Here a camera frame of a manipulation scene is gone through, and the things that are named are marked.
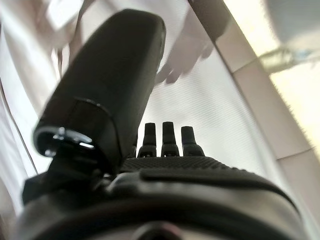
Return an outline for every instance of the black plastic casing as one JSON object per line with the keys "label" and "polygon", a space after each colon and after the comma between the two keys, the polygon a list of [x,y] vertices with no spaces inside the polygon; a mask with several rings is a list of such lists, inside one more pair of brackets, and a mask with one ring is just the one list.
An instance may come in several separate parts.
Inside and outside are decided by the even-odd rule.
{"label": "black plastic casing", "polygon": [[165,36],[163,20],[143,11],[123,10],[103,23],[48,101],[33,134],[36,150],[52,157],[57,141],[81,143],[99,152],[104,172],[116,173],[132,150]]}

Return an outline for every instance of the white fabric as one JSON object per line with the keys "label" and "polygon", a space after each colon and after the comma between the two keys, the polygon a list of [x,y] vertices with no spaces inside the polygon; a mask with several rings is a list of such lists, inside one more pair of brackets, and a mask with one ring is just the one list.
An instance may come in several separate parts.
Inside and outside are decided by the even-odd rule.
{"label": "white fabric", "polygon": [[[37,19],[37,14],[29,16],[28,9],[23,9],[24,5],[18,2],[1,2],[7,8],[2,8],[0,12],[5,30],[5,33],[1,32],[0,77],[10,111],[39,173],[47,169],[50,159],[35,152],[32,129],[40,109],[59,79],[56,74],[58,63],[51,59],[52,50],[61,50],[65,46],[62,57],[66,64],[68,48],[72,60],[81,41],[88,39],[104,20],[117,11],[132,8],[158,14],[166,25],[164,56],[157,84],[139,128],[138,145],[142,144],[144,123],[156,123],[158,155],[161,150],[162,122],[174,122],[177,142],[181,139],[180,128],[193,126],[196,141],[206,156],[232,167],[255,172],[289,191],[249,108],[187,1],[97,0],[91,6],[92,0],[85,1],[84,4],[89,7],[82,16],[81,25],[75,26],[74,19],[71,19],[66,27],[70,31],[64,31],[65,35],[54,31],[48,34],[39,32],[38,22],[33,21]],[[19,31],[23,29],[23,35],[18,29],[12,29],[17,26]],[[76,38],[71,40],[75,29],[81,31],[76,31]],[[52,39],[59,39],[59,44],[54,45],[53,40],[46,42],[48,35]],[[75,44],[66,46],[70,41]],[[33,176],[35,171],[8,112],[3,104],[0,107],[3,132],[0,136],[0,177],[19,212],[23,180]]]}

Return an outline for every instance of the black cable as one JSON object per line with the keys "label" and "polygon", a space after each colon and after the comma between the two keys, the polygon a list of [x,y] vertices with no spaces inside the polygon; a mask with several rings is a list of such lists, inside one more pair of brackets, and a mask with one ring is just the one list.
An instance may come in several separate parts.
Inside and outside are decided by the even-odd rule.
{"label": "black cable", "polygon": [[34,162],[32,156],[30,155],[30,152],[29,152],[29,150],[28,150],[28,147],[27,147],[27,145],[26,145],[26,143],[25,143],[24,138],[22,137],[22,134],[21,134],[21,132],[20,132],[20,130],[19,130],[19,127],[18,127],[18,125],[17,125],[17,123],[16,123],[16,120],[15,120],[14,116],[13,116],[12,113],[11,113],[11,110],[10,110],[10,107],[9,107],[9,104],[8,104],[8,101],[7,101],[7,98],[6,98],[6,94],[5,94],[5,91],[4,91],[4,87],[3,87],[3,85],[2,85],[1,77],[0,77],[0,92],[1,92],[1,96],[2,96],[3,103],[4,103],[4,107],[5,107],[6,110],[8,111],[9,117],[10,117],[10,119],[12,120],[16,131],[18,132],[18,135],[19,135],[19,137],[20,137],[20,140],[21,140],[21,142],[22,142],[22,144],[23,144],[23,147],[24,147],[24,149],[25,149],[25,151],[26,151],[26,154],[28,155],[28,157],[29,157],[29,159],[30,159],[30,162],[31,162],[31,164],[32,164],[32,166],[33,166],[33,169],[34,169],[35,173],[38,175],[39,173],[38,173],[38,170],[37,170],[37,168],[36,168],[35,162]]}

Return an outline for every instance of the tiled wall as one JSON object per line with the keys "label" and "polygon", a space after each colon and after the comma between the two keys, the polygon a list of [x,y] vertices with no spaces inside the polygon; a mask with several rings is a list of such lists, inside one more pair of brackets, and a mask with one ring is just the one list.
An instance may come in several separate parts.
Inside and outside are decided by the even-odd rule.
{"label": "tiled wall", "polygon": [[[251,108],[296,196],[320,226],[320,164],[313,149],[223,1],[189,3]],[[225,26],[223,31],[213,29],[218,24]]]}

